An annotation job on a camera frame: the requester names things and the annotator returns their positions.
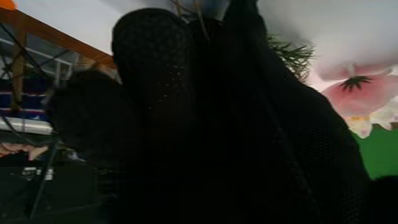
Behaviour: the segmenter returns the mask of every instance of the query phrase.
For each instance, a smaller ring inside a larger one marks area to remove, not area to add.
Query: green wall
[[[398,130],[375,129],[370,137],[357,138],[357,142],[372,178],[398,175]]]

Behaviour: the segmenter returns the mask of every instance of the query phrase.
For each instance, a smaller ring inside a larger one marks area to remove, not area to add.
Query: white flower
[[[398,102],[391,101],[370,116],[345,117],[345,121],[352,132],[361,138],[370,136],[373,124],[379,124],[391,131],[393,123],[398,122]]]

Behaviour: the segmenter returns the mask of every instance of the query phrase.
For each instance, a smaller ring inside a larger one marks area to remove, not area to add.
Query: white ceiling
[[[16,3],[32,17],[107,53],[123,14],[144,7],[171,9],[169,0],[16,0]],[[228,0],[203,3],[222,14]],[[398,0],[260,0],[260,9],[270,31],[293,42],[315,44],[315,68],[331,69],[347,61],[398,61]]]

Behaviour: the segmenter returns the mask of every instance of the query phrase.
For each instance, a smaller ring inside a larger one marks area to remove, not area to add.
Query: pink flower
[[[373,124],[379,124],[382,128],[391,131],[391,123],[398,122],[398,102],[391,101],[370,116],[347,117],[345,121],[352,132],[361,138],[370,136]]]
[[[336,74],[345,81],[322,92],[341,117],[370,116],[398,95],[398,76],[380,66],[350,65]]]

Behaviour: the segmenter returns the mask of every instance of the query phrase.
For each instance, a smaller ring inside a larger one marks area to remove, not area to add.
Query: dark clothing
[[[268,48],[256,1],[206,35],[160,11],[116,26],[123,86],[85,72],[50,104],[66,144],[117,170],[110,222],[361,223],[359,146]]]

